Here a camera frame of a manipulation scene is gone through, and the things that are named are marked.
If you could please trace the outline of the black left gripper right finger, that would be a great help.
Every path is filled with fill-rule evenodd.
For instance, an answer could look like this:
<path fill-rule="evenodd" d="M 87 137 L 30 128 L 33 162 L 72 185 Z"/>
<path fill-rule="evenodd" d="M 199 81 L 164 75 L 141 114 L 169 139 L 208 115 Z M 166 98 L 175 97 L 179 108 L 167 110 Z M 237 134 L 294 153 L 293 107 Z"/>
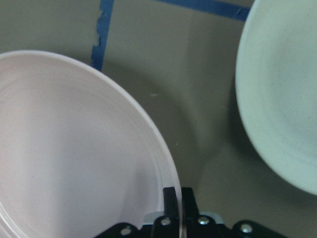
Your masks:
<path fill-rule="evenodd" d="M 183 206 L 183 230 L 185 238 L 223 238 L 224 221 L 214 212 L 200 212 L 193 189 L 181 188 Z"/>

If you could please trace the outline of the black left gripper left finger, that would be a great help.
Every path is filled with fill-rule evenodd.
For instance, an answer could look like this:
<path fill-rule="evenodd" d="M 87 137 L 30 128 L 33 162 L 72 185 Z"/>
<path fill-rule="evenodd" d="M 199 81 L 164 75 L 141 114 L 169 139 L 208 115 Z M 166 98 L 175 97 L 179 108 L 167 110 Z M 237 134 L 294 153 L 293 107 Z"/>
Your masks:
<path fill-rule="evenodd" d="M 163 189 L 163 212 L 154 219 L 152 238 L 180 238 L 182 221 L 174 187 Z"/>

